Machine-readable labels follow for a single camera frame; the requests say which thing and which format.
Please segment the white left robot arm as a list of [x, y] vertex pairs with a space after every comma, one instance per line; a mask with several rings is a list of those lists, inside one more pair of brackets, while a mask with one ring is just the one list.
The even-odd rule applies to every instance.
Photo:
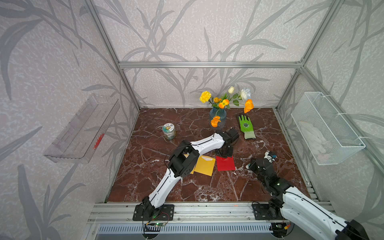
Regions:
[[167, 171], [158, 186], [143, 199], [144, 210], [151, 212], [162, 207], [174, 186], [192, 172], [202, 155], [216, 151], [219, 157], [231, 157], [234, 142], [238, 138], [238, 131], [231, 128], [226, 132], [216, 131], [213, 135], [199, 141], [183, 140], [170, 155]]

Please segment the large yellow envelope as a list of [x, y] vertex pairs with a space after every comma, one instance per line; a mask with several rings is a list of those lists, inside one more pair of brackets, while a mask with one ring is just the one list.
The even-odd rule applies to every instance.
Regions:
[[199, 157], [193, 173], [200, 173], [206, 176], [212, 176], [216, 159], [208, 156]]

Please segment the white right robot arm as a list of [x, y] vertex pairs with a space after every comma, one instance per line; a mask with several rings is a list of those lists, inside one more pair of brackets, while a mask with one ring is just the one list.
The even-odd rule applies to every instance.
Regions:
[[267, 159], [252, 159], [247, 169], [272, 195], [266, 212], [273, 220], [282, 216], [316, 240], [368, 240], [364, 227], [355, 220], [336, 216], [308, 198], [289, 181], [277, 176]]

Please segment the red envelope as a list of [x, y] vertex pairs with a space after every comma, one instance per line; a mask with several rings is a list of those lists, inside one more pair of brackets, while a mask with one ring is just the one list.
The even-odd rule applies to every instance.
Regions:
[[216, 156], [216, 163], [217, 163], [217, 168], [219, 172], [234, 171], [236, 169], [233, 157], [222, 158], [222, 157]]

